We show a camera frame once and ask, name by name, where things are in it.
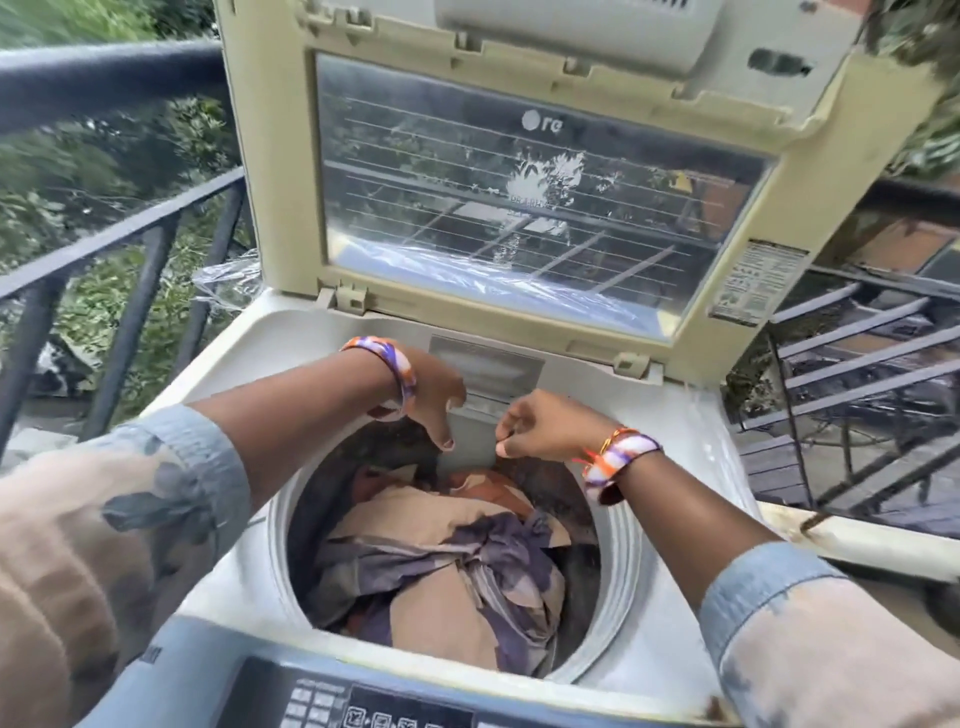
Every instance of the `brand logo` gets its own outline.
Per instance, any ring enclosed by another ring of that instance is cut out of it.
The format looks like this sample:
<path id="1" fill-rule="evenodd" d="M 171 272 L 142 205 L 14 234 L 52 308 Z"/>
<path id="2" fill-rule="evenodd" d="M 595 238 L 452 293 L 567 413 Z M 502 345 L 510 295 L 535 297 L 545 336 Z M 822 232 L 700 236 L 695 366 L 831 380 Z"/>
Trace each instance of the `brand logo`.
<path id="1" fill-rule="evenodd" d="M 528 132 L 546 132 L 549 129 L 553 133 L 560 133 L 560 129 L 564 127 L 563 119 L 544 116 L 536 109 L 524 112 L 523 116 L 520 117 L 520 124 Z"/>

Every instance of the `person's left arm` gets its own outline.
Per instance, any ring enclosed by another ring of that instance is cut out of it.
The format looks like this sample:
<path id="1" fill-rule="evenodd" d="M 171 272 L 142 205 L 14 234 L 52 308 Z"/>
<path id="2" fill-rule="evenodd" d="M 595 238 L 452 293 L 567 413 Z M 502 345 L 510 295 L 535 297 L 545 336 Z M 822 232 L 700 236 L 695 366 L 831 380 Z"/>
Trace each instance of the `person's left arm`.
<path id="1" fill-rule="evenodd" d="M 406 413 L 451 448 L 446 410 L 463 381 L 400 351 L 417 380 Z M 339 352 L 0 479 L 0 728 L 82 717 L 319 443 L 399 400 L 395 369 Z"/>

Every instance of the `person's right hand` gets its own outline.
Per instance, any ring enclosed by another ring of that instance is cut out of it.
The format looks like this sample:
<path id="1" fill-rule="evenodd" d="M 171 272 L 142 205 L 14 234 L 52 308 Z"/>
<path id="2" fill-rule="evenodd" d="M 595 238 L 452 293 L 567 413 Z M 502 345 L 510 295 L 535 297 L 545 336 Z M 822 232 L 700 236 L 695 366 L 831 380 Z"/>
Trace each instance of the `person's right hand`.
<path id="1" fill-rule="evenodd" d="M 618 427 L 585 404 L 538 389 L 511 404 L 497 424 L 496 454 L 573 460 L 599 452 Z"/>

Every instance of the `lid hinge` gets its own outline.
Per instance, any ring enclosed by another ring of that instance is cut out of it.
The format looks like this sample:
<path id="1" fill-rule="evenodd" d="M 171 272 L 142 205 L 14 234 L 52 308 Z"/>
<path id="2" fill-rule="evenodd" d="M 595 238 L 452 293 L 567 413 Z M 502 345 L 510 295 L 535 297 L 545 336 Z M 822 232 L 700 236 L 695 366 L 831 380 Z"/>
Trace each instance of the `lid hinge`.
<path id="1" fill-rule="evenodd" d="M 352 285 L 338 285 L 333 294 L 333 307 L 343 313 L 363 316 L 370 309 L 370 291 Z"/>
<path id="2" fill-rule="evenodd" d="M 621 352 L 613 358 L 613 373 L 647 384 L 663 384 L 663 365 L 645 354 Z"/>

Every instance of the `person's left hand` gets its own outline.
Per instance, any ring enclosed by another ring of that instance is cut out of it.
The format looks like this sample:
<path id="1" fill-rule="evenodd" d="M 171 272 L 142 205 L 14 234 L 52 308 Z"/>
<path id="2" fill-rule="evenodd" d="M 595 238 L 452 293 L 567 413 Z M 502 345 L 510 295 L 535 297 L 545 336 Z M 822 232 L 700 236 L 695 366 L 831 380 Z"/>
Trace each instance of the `person's left hand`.
<path id="1" fill-rule="evenodd" d="M 406 347 L 397 341 L 391 343 L 407 357 L 417 376 L 417 392 L 407 403 L 407 417 L 423 425 L 438 448 L 452 450 L 454 442 L 446 413 L 464 405 L 467 398 L 464 378 L 433 354 Z"/>

